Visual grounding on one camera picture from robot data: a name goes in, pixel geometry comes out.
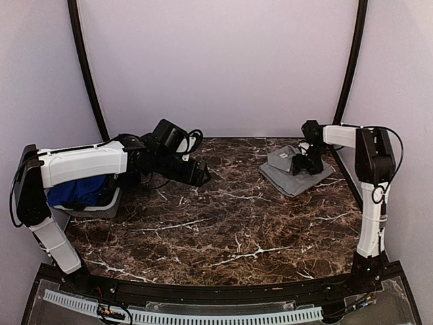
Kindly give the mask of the blue printed t-shirt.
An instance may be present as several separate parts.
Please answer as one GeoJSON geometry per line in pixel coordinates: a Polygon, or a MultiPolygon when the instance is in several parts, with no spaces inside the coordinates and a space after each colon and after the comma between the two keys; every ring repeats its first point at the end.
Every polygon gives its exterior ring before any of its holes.
{"type": "Polygon", "coordinates": [[[52,187],[47,193],[48,205],[66,208],[100,207],[109,203],[113,188],[105,175],[67,181],[52,187]]]}

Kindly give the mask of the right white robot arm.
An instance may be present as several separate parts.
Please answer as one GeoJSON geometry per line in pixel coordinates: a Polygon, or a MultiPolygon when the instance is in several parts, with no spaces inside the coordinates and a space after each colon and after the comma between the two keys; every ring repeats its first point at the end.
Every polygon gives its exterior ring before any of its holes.
{"type": "Polygon", "coordinates": [[[326,146],[355,150],[355,173],[363,195],[361,237],[356,256],[380,259],[384,252],[388,193],[404,157],[404,146],[400,144],[400,160],[395,160],[389,134],[395,135],[397,140],[401,138],[387,127],[321,125],[316,120],[308,120],[301,130],[304,140],[298,144],[300,152],[292,159],[292,175],[323,172],[321,156],[326,146]]]}

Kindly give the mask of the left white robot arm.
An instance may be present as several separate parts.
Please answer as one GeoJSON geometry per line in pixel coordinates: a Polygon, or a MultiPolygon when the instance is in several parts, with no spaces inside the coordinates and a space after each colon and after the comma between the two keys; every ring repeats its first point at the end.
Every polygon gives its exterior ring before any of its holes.
{"type": "Polygon", "coordinates": [[[45,191],[69,181],[98,176],[159,174],[167,180],[200,187],[211,179],[208,166],[190,158],[203,140],[199,129],[186,132],[162,119],[141,137],[121,133],[99,144],[38,149],[27,145],[9,192],[9,214],[16,228],[27,227],[81,295],[95,290],[95,279],[86,273],[84,261],[53,218],[45,191]]]}

